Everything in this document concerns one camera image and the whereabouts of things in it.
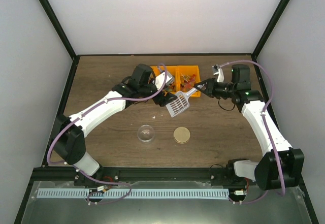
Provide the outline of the white slotted plastic scoop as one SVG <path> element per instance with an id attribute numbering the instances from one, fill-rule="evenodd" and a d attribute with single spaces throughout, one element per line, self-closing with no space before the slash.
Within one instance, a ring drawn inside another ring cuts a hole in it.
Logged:
<path id="1" fill-rule="evenodd" d="M 195 92 L 198 92 L 198 90 L 192 88 L 188 92 L 178 91 L 175 93 L 176 99 L 166 105 L 167 111 L 172 118 L 189 108 L 189 98 Z"/>

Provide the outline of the orange bin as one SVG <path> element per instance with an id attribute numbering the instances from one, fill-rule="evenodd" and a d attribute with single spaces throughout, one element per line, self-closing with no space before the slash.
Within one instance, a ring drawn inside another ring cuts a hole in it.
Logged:
<path id="1" fill-rule="evenodd" d="M 157 89 L 161 88 L 162 82 L 165 78 L 164 67 L 154 66 L 151 67 L 155 73 L 155 85 Z M 167 92 L 175 94 L 179 90 L 178 84 L 180 83 L 180 78 L 178 74 L 177 66 L 167 66 L 167 80 L 165 83 L 165 89 Z"/>
<path id="2" fill-rule="evenodd" d="M 199 66 L 177 66 L 176 91 L 189 92 L 196 83 L 201 81 Z"/>
<path id="3" fill-rule="evenodd" d="M 158 76 L 160 74 L 160 70 L 158 69 L 157 66 L 151 66 L 155 76 Z"/>

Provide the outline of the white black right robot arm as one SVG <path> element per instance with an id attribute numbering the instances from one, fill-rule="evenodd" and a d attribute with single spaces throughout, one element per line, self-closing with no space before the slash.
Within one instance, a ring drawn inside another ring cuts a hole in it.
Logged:
<path id="1" fill-rule="evenodd" d="M 208 97 L 230 99 L 248 121 L 262 150 L 262 159 L 256 163 L 248 159 L 235 159 L 229 163 L 226 180 L 236 185 L 243 178 L 250 179 L 262 190 L 280 189 L 299 185 L 304 154 L 294 149 L 282 136 L 267 111 L 268 103 L 258 90 L 251 88 L 248 65 L 232 65 L 232 78 L 224 82 L 222 68 L 213 66 L 216 78 L 209 78 L 194 87 Z"/>

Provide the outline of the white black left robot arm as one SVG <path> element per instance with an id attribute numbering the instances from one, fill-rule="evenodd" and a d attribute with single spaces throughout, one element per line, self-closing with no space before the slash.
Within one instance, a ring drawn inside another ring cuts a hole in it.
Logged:
<path id="1" fill-rule="evenodd" d="M 139 64 L 130 76 L 116 84 L 102 99 L 88 108 L 70 116 L 59 115 L 51 132 L 51 143 L 47 162 L 56 152 L 62 163 L 73 166 L 92 185 L 99 185 L 104 179 L 103 167 L 87 152 L 86 137 L 102 122 L 121 112 L 132 104 L 153 100 L 164 107 L 176 96 L 167 91 L 174 82 L 174 76 L 164 64 L 163 70 L 155 75 L 152 67 Z"/>

